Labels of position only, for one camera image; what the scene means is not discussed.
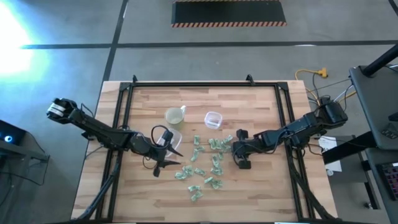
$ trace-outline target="blue light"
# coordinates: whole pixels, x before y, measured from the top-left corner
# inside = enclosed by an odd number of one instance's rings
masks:
[[[4,137],[5,142],[11,142],[12,141],[12,137],[11,136],[6,136]]]

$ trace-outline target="plastic container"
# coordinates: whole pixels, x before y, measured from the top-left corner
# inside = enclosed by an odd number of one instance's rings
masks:
[[[207,128],[219,129],[223,122],[223,116],[217,112],[207,112],[205,116],[205,125]]]
[[[171,145],[172,145],[172,147],[173,147],[174,150],[176,150],[177,152],[179,152],[179,151],[178,151],[178,146],[179,146],[180,143],[181,143],[182,135],[181,135],[181,133],[179,133],[177,130],[174,130],[174,129],[172,129],[172,128],[169,128],[169,131],[170,131],[171,133],[173,133],[173,138],[172,138],[172,140],[171,140]],[[162,142],[162,136],[157,140],[156,143],[162,145],[161,142]],[[166,157],[169,157],[169,156],[171,156],[172,154],[173,154],[172,152],[167,151]]]

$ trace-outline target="black metal frame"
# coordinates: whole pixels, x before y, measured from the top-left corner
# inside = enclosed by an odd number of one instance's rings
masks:
[[[139,83],[137,82],[136,76],[133,76],[133,82],[122,82],[119,87],[119,95],[118,95],[118,100],[116,103],[116,109],[115,109],[115,115],[114,115],[114,121],[113,121],[113,127],[117,128],[118,123],[119,123],[119,114],[120,114],[120,109],[121,109],[121,103],[123,100],[123,94],[125,91],[128,90],[128,95],[127,95],[127,102],[126,102],[126,110],[124,114],[124,119],[123,119],[123,128],[127,128],[128,124],[128,119],[129,119],[129,111],[131,107],[131,102],[132,102],[132,93],[134,90],[134,87],[158,87],[158,86],[164,86],[164,87],[175,87],[175,86],[256,86],[256,87],[273,87],[275,90],[275,97],[276,97],[276,102],[278,106],[278,112],[279,112],[279,119],[280,119],[280,125],[285,126],[286,125],[286,120],[285,120],[285,113],[284,109],[282,106],[282,98],[280,96],[280,92],[283,91],[285,95],[285,100],[287,104],[287,111],[289,114],[289,119],[290,122],[294,121],[294,112],[293,112],[293,106],[292,102],[290,99],[290,92],[289,92],[289,87],[286,82],[254,82],[252,77],[250,75],[247,76],[246,82],[142,82]],[[293,163],[293,155],[292,155],[292,148],[289,145],[289,143],[285,143],[285,150],[287,154],[287,162],[288,166],[289,164],[294,164]],[[109,170],[111,168],[111,161],[113,157],[114,152],[108,151],[108,154],[106,156],[106,162],[104,166],[104,174],[103,174],[103,180],[101,186],[104,185],[104,183],[107,181],[108,176],[109,176]],[[123,152],[118,151],[116,159],[119,161],[119,165],[121,166],[121,158],[123,157]],[[303,155],[300,151],[297,151],[297,160],[298,160],[298,166],[299,166],[299,172],[300,176],[302,177],[302,181],[305,183],[306,186],[308,186],[308,179],[307,179],[307,174],[305,171],[305,166],[304,166],[304,160],[303,160]],[[291,184],[292,184],[292,192],[293,192],[293,198],[294,198],[294,203],[295,203],[295,209],[297,213],[297,218],[298,220],[312,220],[314,222],[322,222],[322,223],[333,223],[333,220],[317,220],[315,219],[315,212],[313,209],[313,206],[311,204],[310,199],[307,197],[307,195],[304,195],[306,203],[307,203],[307,210],[308,210],[308,218],[303,217],[303,211],[302,211],[302,206],[300,203],[300,196],[299,196],[299,188],[297,187],[297,181],[296,179],[293,178],[292,170],[289,169],[290,172],[290,178],[291,178]],[[108,208],[108,214],[106,218],[102,218],[102,212],[103,212],[103,199],[100,201],[100,203],[97,206],[96,209],[96,215],[94,220],[86,220],[86,222],[112,222],[113,221],[113,213],[114,213],[114,206],[116,203],[116,195],[117,195],[117,190],[118,190],[118,180],[119,180],[119,174],[117,174],[113,180],[113,186],[111,190],[111,196],[110,196],[110,203],[109,203],[109,208]]]

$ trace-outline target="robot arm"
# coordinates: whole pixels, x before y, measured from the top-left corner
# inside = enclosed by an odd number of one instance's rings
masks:
[[[271,153],[276,147],[289,140],[292,147],[302,149],[314,134],[324,135],[327,129],[338,128],[348,120],[340,104],[330,99],[323,100],[322,105],[314,112],[307,113],[300,119],[278,130],[267,130],[257,133],[247,140],[248,132],[236,131],[239,141],[233,143],[232,155],[239,159],[240,169],[250,169],[248,157],[252,153]]]
[[[54,99],[47,110],[47,117],[61,124],[71,123],[78,126],[85,131],[82,134],[83,137],[90,140],[90,136],[94,136],[98,142],[110,150],[131,150],[133,153],[157,161],[154,169],[154,176],[156,177],[160,174],[160,167],[164,168],[167,165],[180,164],[179,162],[165,161],[167,150],[182,156],[171,146],[170,142],[173,133],[168,129],[162,135],[164,140],[163,146],[152,144],[150,138],[143,136],[142,133],[109,127],[101,121],[85,114],[83,110],[77,107],[74,101],[63,98]]]

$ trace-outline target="clear plastic cup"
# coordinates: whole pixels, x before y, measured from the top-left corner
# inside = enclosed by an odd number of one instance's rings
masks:
[[[223,122],[223,116],[217,112],[210,111],[207,112],[205,116],[205,125],[207,128],[219,129]]]
[[[179,146],[180,143],[181,143],[182,135],[181,135],[181,133],[179,133],[177,130],[174,130],[174,129],[172,129],[172,128],[169,128],[169,131],[170,131],[171,133],[173,133],[173,138],[172,138],[172,140],[170,141],[170,143],[171,143],[173,149],[176,150],[177,152],[179,152],[179,151],[178,151],[178,146]],[[157,143],[157,144],[160,144],[161,141],[162,141],[162,136],[157,140],[156,143]],[[171,156],[172,154],[173,154],[172,152],[167,151],[166,157],[169,157],[169,156]]]

